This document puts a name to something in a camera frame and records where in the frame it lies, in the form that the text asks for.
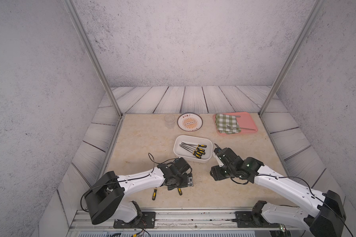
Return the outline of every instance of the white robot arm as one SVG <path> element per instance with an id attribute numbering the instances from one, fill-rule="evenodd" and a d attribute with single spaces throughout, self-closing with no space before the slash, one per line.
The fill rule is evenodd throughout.
<path id="1" fill-rule="evenodd" d="M 251 223 L 256 226 L 267 223 L 280 223 L 310 231 L 315 237 L 340 237 L 346 214 L 340 196 L 328 191 L 323 193 L 303 186 L 289 177 L 272 170 L 261 161 L 237 156 L 230 148 L 216 148 L 213 153 L 218 166 L 211 168 L 215 181 L 226 178 L 239 178 L 264 186 L 299 207 L 277 206 L 258 201 L 252 210 Z"/>
<path id="2" fill-rule="evenodd" d="M 189 169 L 191 167 L 185 159 L 177 158 L 137 174 L 117 176 L 113 171 L 105 173 L 83 194 L 91 222 L 97 225 L 113 217 L 124 223 L 136 223 L 137 226 L 142 212 L 136 202 L 128 202 L 124 197 L 163 185 L 168 190 L 192 186 L 192 174 L 186 173 Z"/>

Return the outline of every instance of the white plastic container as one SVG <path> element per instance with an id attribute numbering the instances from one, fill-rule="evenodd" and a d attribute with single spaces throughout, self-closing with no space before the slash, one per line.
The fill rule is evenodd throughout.
<path id="1" fill-rule="evenodd" d="M 207 145 L 205 149 L 204 155 L 202 155 L 202 158 L 196 158 L 194 155 L 190 155 L 190 153 L 185 150 L 184 148 L 180 147 L 181 142 L 188 143 L 188 144 L 194 144 L 194 145 Z M 200 138 L 200 137 L 195 137 L 195 136 L 186 136 L 186 135 L 180 135 L 177 137 L 175 140 L 173 152 L 175 156 L 178 157 L 183 157 L 185 160 L 189 161 L 194 161 L 194 162 L 199 162 L 199 163 L 207 163 L 211 157 L 212 157 L 212 142 L 209 139 L 205 138 Z"/>

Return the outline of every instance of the metal frame pole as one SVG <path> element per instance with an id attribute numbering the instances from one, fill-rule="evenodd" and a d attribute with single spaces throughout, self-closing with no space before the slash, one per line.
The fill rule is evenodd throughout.
<path id="1" fill-rule="evenodd" d="M 282 81 L 284 80 L 286 73 L 289 71 L 289 68 L 292 65 L 292 63 L 294 62 L 294 59 L 297 56 L 301 46 L 303 45 L 304 41 L 306 40 L 307 36 L 309 35 L 311 27 L 314 25 L 318 16 L 322 12 L 322 9 L 323 9 L 325 3 L 326 3 L 326 0 L 317 0 L 315 2 L 315 5 L 312 8 L 309 17 L 307 18 L 307 21 L 305 22 L 304 26 L 302 27 L 302 30 L 300 31 L 297 39 L 295 40 L 295 43 L 294 43 L 289 55 L 287 56 L 286 61 L 285 61 L 284 65 L 282 66 L 281 71 L 279 72 L 276 80 L 273 83 L 264 104 L 262 105 L 260 111 L 258 112 L 260 117 L 262 117 L 262 115 L 265 113 L 266 109 L 269 106 L 270 101 L 273 99 L 273 97 L 276 94 L 278 88 L 280 87 Z"/>
<path id="2" fill-rule="evenodd" d="M 107 93 L 109 100 L 111 101 L 112 105 L 114 106 L 116 113 L 118 114 L 119 117 L 121 117 L 121 110 L 119 108 L 119 105 L 116 102 L 116 99 L 114 97 L 114 94 L 112 93 L 112 90 L 108 84 L 107 79 L 105 78 L 103 69 L 100 66 L 99 60 L 95 55 L 94 49 L 92 48 L 92 45 L 90 44 L 90 41 L 88 40 L 86 31 L 83 28 L 83 25 L 81 23 L 81 20 L 79 19 L 78 13 L 74 7 L 74 4 L 72 3 L 71 0 L 64 0 L 63 1 L 68 13 L 70 14 L 70 18 L 72 23 L 74 24 L 75 29 L 78 32 L 78 35 L 87 51 L 87 54 L 94 65 L 94 68 L 96 70 L 96 73 L 98 74 L 98 77 L 103 84 L 104 90 Z"/>

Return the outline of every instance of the plate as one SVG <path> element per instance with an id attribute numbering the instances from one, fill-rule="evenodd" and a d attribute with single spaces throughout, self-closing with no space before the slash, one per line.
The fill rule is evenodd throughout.
<path id="1" fill-rule="evenodd" d="M 177 123 L 180 129 L 187 132 L 193 132 L 202 127 L 203 120 L 196 113 L 184 113 L 177 119 Z"/>

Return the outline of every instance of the metal bracket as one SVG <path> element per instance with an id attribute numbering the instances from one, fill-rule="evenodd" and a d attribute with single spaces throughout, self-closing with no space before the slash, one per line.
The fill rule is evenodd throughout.
<path id="1" fill-rule="evenodd" d="M 192 180 L 192 176 L 189 175 L 189 177 L 187 178 L 187 187 L 193 187 L 194 186 L 194 182 Z"/>
<path id="2" fill-rule="evenodd" d="M 142 212 L 141 219 L 133 220 L 129 223 L 116 219 L 114 222 L 114 228 L 115 229 L 132 229 L 132 228 L 152 229 L 154 228 L 155 221 L 156 221 L 156 212 Z"/>
<path id="3" fill-rule="evenodd" d="M 279 224 L 270 224 L 266 221 L 261 226 L 255 224 L 251 212 L 235 212 L 235 219 L 232 222 L 236 222 L 238 228 L 278 228 Z"/>

